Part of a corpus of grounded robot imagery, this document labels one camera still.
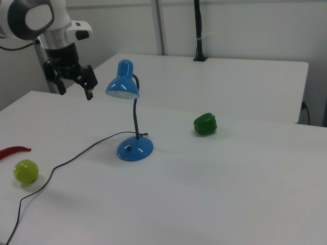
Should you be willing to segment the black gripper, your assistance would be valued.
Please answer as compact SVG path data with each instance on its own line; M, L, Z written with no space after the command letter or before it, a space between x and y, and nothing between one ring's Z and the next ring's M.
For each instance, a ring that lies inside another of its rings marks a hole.
M86 98L91 100L93 98L92 91L98 81L91 65L81 69L76 45L72 43L60 49L46 49L45 52L48 56L48 60L42 65L45 78L57 86L59 94L66 93L63 78L79 82L79 77L81 77L81 85Z

